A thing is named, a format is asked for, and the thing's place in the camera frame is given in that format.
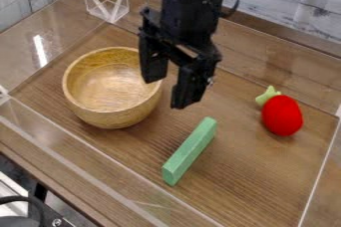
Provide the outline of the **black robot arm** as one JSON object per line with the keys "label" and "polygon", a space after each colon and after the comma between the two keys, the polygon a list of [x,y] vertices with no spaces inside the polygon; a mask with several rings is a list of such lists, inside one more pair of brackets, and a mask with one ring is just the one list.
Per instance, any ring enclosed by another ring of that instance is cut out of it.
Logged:
{"label": "black robot arm", "polygon": [[178,65],[170,106],[184,109],[203,99],[221,52],[212,42],[223,0],[164,0],[162,9],[142,10],[141,68],[148,83],[162,80]]}

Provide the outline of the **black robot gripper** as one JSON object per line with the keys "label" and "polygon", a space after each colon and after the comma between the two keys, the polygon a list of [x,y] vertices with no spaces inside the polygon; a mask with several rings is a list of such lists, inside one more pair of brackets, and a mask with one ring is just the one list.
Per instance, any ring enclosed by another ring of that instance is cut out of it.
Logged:
{"label": "black robot gripper", "polygon": [[212,43],[223,0],[162,0],[162,9],[142,10],[141,68],[148,84],[168,75],[169,61],[181,66],[172,88],[170,107],[199,103],[211,84],[221,53]]}

